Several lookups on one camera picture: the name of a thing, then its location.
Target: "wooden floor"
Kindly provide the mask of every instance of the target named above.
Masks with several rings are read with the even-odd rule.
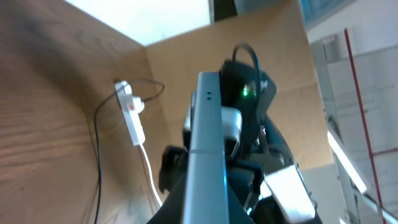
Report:
[[[145,48],[61,0],[0,1],[0,223],[92,223],[93,112],[115,79],[152,78]],[[141,96],[151,84],[133,86]],[[100,223],[145,223],[157,209],[117,99],[99,116]],[[142,116],[157,181],[169,141],[157,100]]]

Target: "beige board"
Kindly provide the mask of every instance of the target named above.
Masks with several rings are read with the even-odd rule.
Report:
[[[276,82],[278,94],[269,114],[301,168],[332,163],[312,55],[293,0],[146,47],[153,77],[167,87],[160,102],[172,143],[182,144],[181,127],[198,73],[219,70],[241,41],[253,47],[262,69]],[[251,62],[244,52],[238,59]]]

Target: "metal frame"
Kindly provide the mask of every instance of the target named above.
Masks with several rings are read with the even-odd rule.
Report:
[[[201,72],[195,95],[183,223],[229,223],[226,184],[220,78],[218,72]]]

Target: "white wall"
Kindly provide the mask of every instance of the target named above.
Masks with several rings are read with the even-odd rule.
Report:
[[[318,214],[324,224],[340,224],[344,218],[345,203],[334,164],[303,170],[307,189],[318,203]]]
[[[357,0],[308,30],[307,37],[311,43],[349,28],[354,54],[363,54],[397,45],[397,24],[398,1]],[[340,42],[345,47],[344,39]]]
[[[398,147],[398,47],[354,58],[373,152]],[[346,150],[371,184],[377,199],[373,171],[359,113],[349,60],[328,65],[331,87]],[[385,207],[398,215],[398,153],[376,156],[374,162]],[[366,205],[361,204],[362,223],[381,223]]]
[[[142,45],[210,24],[208,0],[66,0]]]

